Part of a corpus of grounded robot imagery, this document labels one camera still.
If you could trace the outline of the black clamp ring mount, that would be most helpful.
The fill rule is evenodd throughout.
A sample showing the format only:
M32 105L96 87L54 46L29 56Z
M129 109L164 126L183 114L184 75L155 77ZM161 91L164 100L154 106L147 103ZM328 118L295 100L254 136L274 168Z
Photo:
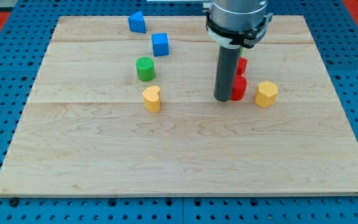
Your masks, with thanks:
M212 21L210 13L208 13L206 15L206 30L208 31L208 35L215 42L219 43L221 47L227 49L237 49L239 47L251 49L263 39L272 17L273 13L264 15L263 22L254 29L248 31L231 31L216 25Z

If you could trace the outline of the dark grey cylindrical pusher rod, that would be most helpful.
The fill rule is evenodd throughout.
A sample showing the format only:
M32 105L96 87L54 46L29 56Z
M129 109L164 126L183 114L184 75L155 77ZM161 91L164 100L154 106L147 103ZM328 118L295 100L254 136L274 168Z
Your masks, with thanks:
M241 49L227 49L220 46L214 97L218 101L231 99Z

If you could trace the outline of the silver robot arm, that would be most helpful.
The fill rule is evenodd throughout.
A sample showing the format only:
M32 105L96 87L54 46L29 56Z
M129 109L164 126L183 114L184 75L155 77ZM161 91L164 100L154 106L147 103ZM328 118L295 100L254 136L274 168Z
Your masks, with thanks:
M214 97L231 99L241 49L258 44L273 17L265 0L213 0L203 4L206 30L219 44Z

